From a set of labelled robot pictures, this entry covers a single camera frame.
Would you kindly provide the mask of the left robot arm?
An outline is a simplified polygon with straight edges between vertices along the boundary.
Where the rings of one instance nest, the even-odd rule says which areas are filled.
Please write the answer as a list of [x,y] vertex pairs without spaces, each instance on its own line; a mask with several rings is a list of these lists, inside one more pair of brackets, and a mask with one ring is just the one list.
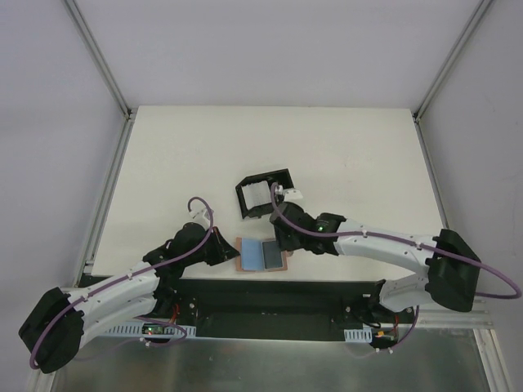
[[127,319],[167,316],[175,284],[186,268],[219,265],[238,255],[217,227],[187,223],[123,274],[89,287],[46,291],[18,331],[30,352],[29,366],[52,373],[88,342]]

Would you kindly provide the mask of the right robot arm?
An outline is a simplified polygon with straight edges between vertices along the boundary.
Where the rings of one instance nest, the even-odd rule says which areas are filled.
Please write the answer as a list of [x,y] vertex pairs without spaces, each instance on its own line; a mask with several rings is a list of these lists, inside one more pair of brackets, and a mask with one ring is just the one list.
[[337,214],[313,217],[291,202],[278,205],[270,223],[284,251],[358,256],[408,270],[404,278],[377,282],[368,301],[369,316],[377,322],[429,303],[461,313],[472,310],[480,259],[453,230],[436,236],[393,233]]

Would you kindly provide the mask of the brown leather card holder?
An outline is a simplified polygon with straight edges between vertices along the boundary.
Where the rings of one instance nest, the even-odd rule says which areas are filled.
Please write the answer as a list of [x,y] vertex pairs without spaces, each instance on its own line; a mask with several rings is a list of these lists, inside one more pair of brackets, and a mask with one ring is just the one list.
[[235,259],[235,266],[237,271],[241,273],[265,273],[285,271],[288,269],[288,258],[291,257],[293,253],[281,250],[280,251],[282,252],[284,266],[280,269],[265,269],[262,252],[262,243],[265,241],[276,241],[276,239],[236,239],[235,248],[239,251],[239,256]]

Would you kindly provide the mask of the black card dispenser box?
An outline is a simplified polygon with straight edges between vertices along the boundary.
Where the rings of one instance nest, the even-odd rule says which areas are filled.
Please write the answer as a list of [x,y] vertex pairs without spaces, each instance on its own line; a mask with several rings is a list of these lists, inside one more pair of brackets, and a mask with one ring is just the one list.
[[240,213],[244,220],[261,218],[274,211],[270,198],[270,187],[273,183],[282,185],[285,189],[292,188],[293,180],[289,169],[247,176],[235,186]]

